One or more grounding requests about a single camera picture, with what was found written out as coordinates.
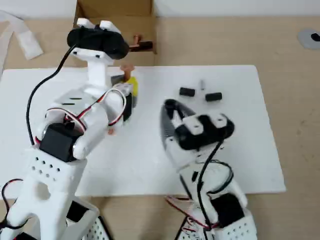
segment copper object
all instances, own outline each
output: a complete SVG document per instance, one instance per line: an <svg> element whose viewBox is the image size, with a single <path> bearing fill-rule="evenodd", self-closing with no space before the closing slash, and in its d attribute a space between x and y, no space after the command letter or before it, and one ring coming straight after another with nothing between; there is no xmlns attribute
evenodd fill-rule
<svg viewBox="0 0 320 240"><path fill-rule="evenodd" d="M128 81L131 78L131 72L135 70L132 64L124 64L120 66L120 69L124 72L124 80Z"/></svg>

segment brown cardboard box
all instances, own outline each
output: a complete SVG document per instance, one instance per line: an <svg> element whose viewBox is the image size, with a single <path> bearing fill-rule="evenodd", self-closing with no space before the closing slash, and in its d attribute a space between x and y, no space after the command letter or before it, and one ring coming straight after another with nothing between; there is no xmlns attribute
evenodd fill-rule
<svg viewBox="0 0 320 240"><path fill-rule="evenodd" d="M78 18L87 18L94 24L109 20L121 31L124 39L133 44L134 35L141 34L142 41L152 41L153 49L145 52L130 52L124 59L115 61L132 63L135 66L154 66L156 52L156 18L153 0L78 0L74 24Z"/></svg>

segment wooden table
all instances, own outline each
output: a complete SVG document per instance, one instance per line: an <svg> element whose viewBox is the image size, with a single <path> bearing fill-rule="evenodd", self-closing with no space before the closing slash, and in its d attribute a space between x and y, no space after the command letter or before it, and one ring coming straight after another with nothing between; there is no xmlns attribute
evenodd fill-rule
<svg viewBox="0 0 320 240"><path fill-rule="evenodd" d="M56 66L72 23L28 21L45 54L25 61L13 38L5 68ZM259 240L319 238L320 51L304 49L297 40L299 30L319 26L320 17L160 18L157 23L157 65L249 64L258 69L287 186L286 193L248 196ZM79 62L70 58L66 65ZM173 240L183 219L162 196L91 202L120 240Z"/></svg>

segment white foam board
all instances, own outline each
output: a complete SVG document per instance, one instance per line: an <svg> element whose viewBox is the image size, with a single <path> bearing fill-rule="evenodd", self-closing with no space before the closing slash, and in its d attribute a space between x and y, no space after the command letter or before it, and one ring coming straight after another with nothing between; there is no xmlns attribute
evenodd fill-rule
<svg viewBox="0 0 320 240"><path fill-rule="evenodd" d="M34 86L55 69L9 69L0 81L0 185L23 178L26 149L26 105ZM63 68L36 93L31 107L31 127L43 119L50 103L87 80L86 68ZM120 73L111 67L111 75ZM164 153L160 138L160 109L174 98L201 112L218 110L235 123L234 134L217 158L229 163L245 193L285 191L278 152L269 123L259 76L249 65L137 67L138 104L130 122L107 136L88 156L78 196L184 194L179 178ZM200 92L222 92L220 102L207 103ZM194 98L180 97L179 88L195 88ZM7 190L16 197L19 187Z"/></svg>

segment black plastic part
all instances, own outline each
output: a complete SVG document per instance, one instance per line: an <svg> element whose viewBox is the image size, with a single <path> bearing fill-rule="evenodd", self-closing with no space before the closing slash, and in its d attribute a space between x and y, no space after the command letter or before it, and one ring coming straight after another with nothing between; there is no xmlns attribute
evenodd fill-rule
<svg viewBox="0 0 320 240"><path fill-rule="evenodd" d="M126 121L130 118L131 114L132 114L132 108L133 108L133 96L132 93L130 93L128 96L125 97L126 98L126 106L124 108L124 112L123 112L123 121Z"/></svg>
<svg viewBox="0 0 320 240"><path fill-rule="evenodd" d="M66 215L66 218L71 220L74 223L77 223L81 220L81 218L85 215L88 208L82 206L76 201L72 201L69 211Z"/></svg>
<svg viewBox="0 0 320 240"><path fill-rule="evenodd" d="M211 204L218 214L220 228L229 226L245 216L237 197L231 193L211 200Z"/></svg>
<svg viewBox="0 0 320 240"><path fill-rule="evenodd" d="M205 95L205 100L207 102L219 101L222 99L221 92L208 93Z"/></svg>
<svg viewBox="0 0 320 240"><path fill-rule="evenodd" d="M73 157L73 146L83 134L71 128L71 125L53 123L48 126L39 149L64 162L76 160Z"/></svg>
<svg viewBox="0 0 320 240"><path fill-rule="evenodd" d="M320 35L318 33L311 34L311 38L315 42L320 42Z"/></svg>
<svg viewBox="0 0 320 240"><path fill-rule="evenodd" d="M203 133L193 135L183 124L174 131L174 137L179 146L184 150L196 150L209 144L214 144L229 138L235 130L235 125L229 119L226 126L217 128L207 115L200 115L199 122L203 125Z"/></svg>
<svg viewBox="0 0 320 240"><path fill-rule="evenodd" d="M29 234L22 232L18 236L15 237L15 240L37 240Z"/></svg>
<svg viewBox="0 0 320 240"><path fill-rule="evenodd" d="M108 229L108 227L107 227L107 224L106 224L104 218L103 218L102 216L98 216L98 219L100 220L100 222L101 222L101 224L102 224L102 226L103 226L103 229L104 229L104 231L106 232L109 240L113 240L114 238L112 237L112 235L111 235L111 233L110 233L110 231L109 231L109 229Z"/></svg>
<svg viewBox="0 0 320 240"><path fill-rule="evenodd" d="M103 34L87 37L99 32ZM123 59L130 51L129 45L120 33L102 30L98 25L94 29L85 27L72 29L68 34L67 43L69 47L80 43L78 48L105 52L114 60Z"/></svg>
<svg viewBox="0 0 320 240"><path fill-rule="evenodd" d="M194 181L196 181L196 180L197 180L198 174L199 174L199 172L198 172L198 171L194 171L194 172L193 172L193 174L192 174L192 178L191 178L192 182L194 182Z"/></svg>
<svg viewBox="0 0 320 240"><path fill-rule="evenodd" d="M196 94L196 90L193 88L180 87L180 91L179 91L180 96L194 97L195 94Z"/></svg>
<svg viewBox="0 0 320 240"><path fill-rule="evenodd" d="M154 43L152 41L141 41L138 43L139 46L131 47L131 52L150 52L154 48Z"/></svg>

